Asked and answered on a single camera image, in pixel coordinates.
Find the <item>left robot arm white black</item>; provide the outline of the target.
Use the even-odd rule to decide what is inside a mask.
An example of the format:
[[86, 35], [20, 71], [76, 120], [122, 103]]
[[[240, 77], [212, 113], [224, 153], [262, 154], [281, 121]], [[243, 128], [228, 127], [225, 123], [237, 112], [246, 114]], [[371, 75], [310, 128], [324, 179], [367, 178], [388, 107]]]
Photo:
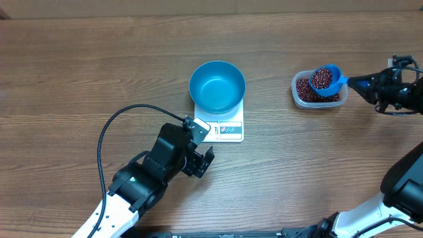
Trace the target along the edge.
[[199, 118], [187, 118], [181, 126], [164, 124], [153, 149], [140, 153], [114, 175], [106, 199], [73, 236], [121, 237], [163, 197], [179, 172], [203, 177], [214, 159], [213, 148], [204, 155], [196, 148], [210, 130]]

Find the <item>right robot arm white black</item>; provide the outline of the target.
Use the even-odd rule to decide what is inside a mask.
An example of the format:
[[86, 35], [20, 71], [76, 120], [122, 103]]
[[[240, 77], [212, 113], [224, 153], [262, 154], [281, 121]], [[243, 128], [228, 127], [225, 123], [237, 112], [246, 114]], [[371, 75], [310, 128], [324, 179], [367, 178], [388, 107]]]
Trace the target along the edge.
[[[405, 108], [409, 114], [422, 113], [422, 70], [417, 67], [413, 67], [417, 77], [411, 83], [401, 79], [403, 66], [358, 77], [343, 76], [335, 65], [326, 68], [332, 80], [329, 87], [316, 89], [321, 96], [331, 96], [347, 85], [381, 114], [388, 105]], [[318, 224], [298, 231], [296, 237], [373, 237], [399, 225], [420, 231], [421, 223], [422, 145], [418, 144], [388, 170], [373, 198], [350, 211], [323, 218]]]

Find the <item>red beans scooped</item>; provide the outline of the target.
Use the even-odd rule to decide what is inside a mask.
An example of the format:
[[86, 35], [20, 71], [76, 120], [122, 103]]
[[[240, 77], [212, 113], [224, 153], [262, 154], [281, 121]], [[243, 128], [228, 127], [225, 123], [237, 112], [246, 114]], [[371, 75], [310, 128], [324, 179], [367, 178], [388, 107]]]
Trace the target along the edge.
[[332, 71], [327, 67], [321, 67], [312, 74], [310, 85], [315, 89], [326, 89], [330, 87], [332, 78]]

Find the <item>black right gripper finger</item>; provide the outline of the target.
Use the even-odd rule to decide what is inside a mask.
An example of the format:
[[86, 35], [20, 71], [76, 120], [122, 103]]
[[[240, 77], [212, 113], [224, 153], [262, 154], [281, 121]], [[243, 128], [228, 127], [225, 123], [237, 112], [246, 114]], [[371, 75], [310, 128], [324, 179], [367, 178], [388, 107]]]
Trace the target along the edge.
[[350, 85], [350, 88], [355, 90], [355, 92], [357, 92], [366, 102], [370, 104], [377, 103], [377, 97], [374, 91], [359, 85]]
[[353, 85], [359, 85], [361, 87], [368, 87], [371, 82], [379, 76], [379, 73], [373, 73], [369, 75], [350, 77], [347, 81], [349, 87]]

